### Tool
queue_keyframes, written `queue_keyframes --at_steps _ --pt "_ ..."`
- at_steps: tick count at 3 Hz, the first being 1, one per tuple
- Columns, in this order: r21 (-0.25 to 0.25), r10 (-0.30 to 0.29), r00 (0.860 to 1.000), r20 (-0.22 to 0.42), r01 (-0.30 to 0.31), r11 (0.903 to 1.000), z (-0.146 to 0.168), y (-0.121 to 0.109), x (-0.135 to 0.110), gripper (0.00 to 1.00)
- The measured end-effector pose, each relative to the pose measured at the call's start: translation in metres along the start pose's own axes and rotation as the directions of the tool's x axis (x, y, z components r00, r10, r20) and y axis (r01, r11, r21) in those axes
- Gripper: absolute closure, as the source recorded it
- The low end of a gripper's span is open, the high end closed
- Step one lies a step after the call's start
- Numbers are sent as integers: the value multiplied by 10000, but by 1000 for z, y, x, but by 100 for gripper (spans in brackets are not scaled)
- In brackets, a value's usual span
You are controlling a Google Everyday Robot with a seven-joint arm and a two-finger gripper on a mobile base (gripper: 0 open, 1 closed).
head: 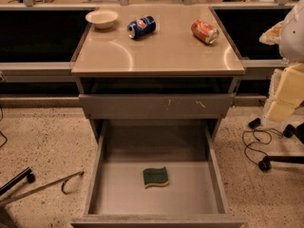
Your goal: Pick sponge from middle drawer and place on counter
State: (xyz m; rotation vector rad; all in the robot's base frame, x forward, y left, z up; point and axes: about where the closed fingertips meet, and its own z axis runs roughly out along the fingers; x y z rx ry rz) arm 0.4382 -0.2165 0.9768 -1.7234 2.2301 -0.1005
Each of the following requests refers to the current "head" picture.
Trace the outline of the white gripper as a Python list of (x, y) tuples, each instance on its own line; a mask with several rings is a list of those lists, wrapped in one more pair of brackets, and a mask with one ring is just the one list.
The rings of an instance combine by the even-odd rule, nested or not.
[[(283, 22), (280, 21), (263, 32), (259, 42), (278, 45)], [(273, 122), (285, 122), (304, 101), (304, 64), (276, 69), (271, 78), (269, 98), (265, 104), (265, 118)]]

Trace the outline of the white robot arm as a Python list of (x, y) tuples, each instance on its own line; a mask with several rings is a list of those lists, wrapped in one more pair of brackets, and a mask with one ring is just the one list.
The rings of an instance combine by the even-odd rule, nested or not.
[(278, 44), (287, 65), (271, 78), (263, 118), (285, 122), (304, 102), (304, 0), (299, 0), (283, 21), (264, 32), (259, 42)]

